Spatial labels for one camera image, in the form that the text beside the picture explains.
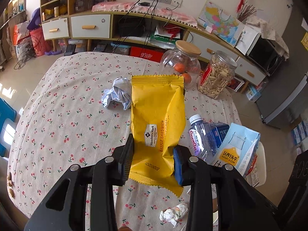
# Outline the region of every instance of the plastic bag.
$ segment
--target plastic bag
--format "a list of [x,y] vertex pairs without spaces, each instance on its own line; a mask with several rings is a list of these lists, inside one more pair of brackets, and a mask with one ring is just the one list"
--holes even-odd
[[14,26],[13,46],[20,43],[20,41],[30,36],[30,31],[27,29],[29,21],[19,23]]
[[185,128],[184,79],[177,75],[132,77],[134,157],[129,177],[146,185],[183,188],[174,178],[173,148]]
[[179,219],[183,218],[183,216],[188,212],[188,206],[186,203],[180,203],[173,208],[166,209],[165,211],[161,211],[159,214],[159,219],[161,221],[169,221],[172,223],[173,227],[177,226],[177,222]]
[[31,37],[22,39],[19,44],[16,45],[16,56],[22,58],[26,55],[28,49],[33,48]]

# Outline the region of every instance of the crumpled paper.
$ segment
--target crumpled paper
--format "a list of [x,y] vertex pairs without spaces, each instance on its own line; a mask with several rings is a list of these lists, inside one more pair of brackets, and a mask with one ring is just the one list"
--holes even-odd
[[126,78],[117,78],[113,81],[112,89],[105,89],[102,104],[108,107],[111,101],[121,102],[124,110],[131,105],[131,83]]
[[169,208],[166,211],[161,211],[159,214],[159,219],[161,221],[168,221],[173,224],[175,228],[177,226],[177,221],[181,219],[188,211],[188,206],[186,203],[180,203],[173,208]]

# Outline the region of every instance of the microwave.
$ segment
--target microwave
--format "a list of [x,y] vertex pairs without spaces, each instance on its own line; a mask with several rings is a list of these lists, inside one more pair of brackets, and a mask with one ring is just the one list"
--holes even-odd
[[246,56],[261,68],[268,76],[271,76],[282,62],[282,57],[275,48],[276,42],[263,39],[261,35],[256,37]]

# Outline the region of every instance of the black box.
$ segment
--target black box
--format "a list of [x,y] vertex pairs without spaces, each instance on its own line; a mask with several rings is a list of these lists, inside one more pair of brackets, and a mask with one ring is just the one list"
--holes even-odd
[[140,37],[143,35],[145,27],[144,18],[122,18],[119,20],[119,35],[121,37],[135,36]]

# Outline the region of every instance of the cherry pattern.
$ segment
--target cherry pattern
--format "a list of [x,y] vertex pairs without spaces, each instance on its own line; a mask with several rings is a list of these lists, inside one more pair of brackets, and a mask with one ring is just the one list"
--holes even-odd
[[[8,171],[14,176],[16,195],[12,201],[25,215],[33,214],[50,186],[72,164],[93,165],[126,143],[130,110],[123,111],[119,102],[104,108],[104,90],[110,89],[116,78],[131,80],[132,75],[158,74],[158,69],[159,63],[144,59],[94,52],[60,57],[52,65],[24,107],[10,150]],[[218,100],[212,100],[196,87],[186,89],[184,103],[186,127],[180,145],[191,146],[187,133],[189,117],[194,114],[201,114],[208,122],[240,124],[226,90]],[[91,187],[87,188],[85,230],[90,230]],[[171,229],[172,224],[157,218],[160,211],[189,202],[186,192],[175,197],[159,185],[147,186],[131,179],[122,187],[114,186],[113,193],[116,207],[123,209],[117,216],[118,227],[132,230]],[[175,231],[182,229],[186,218],[178,221]]]

